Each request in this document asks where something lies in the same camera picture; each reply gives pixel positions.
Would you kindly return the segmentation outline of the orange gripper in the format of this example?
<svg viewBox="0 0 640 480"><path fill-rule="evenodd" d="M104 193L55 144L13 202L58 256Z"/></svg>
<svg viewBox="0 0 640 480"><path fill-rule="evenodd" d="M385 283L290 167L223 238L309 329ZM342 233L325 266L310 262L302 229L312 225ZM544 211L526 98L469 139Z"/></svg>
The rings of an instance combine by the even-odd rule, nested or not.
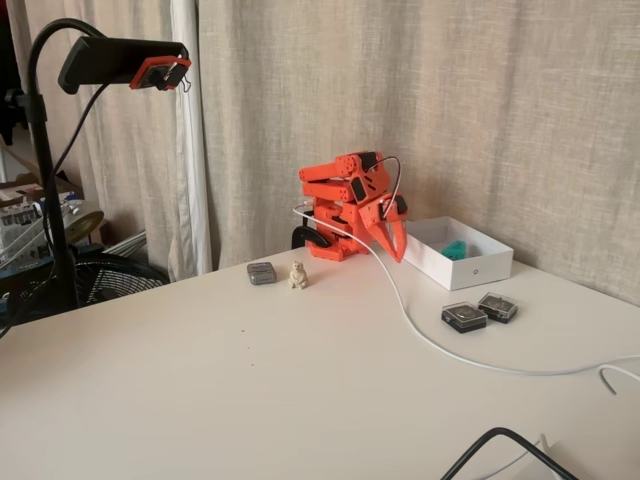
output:
<svg viewBox="0 0 640 480"><path fill-rule="evenodd" d="M408 205L402 195L384 194L359 207L359 215L369 234L397 263L407 247Z"/></svg>

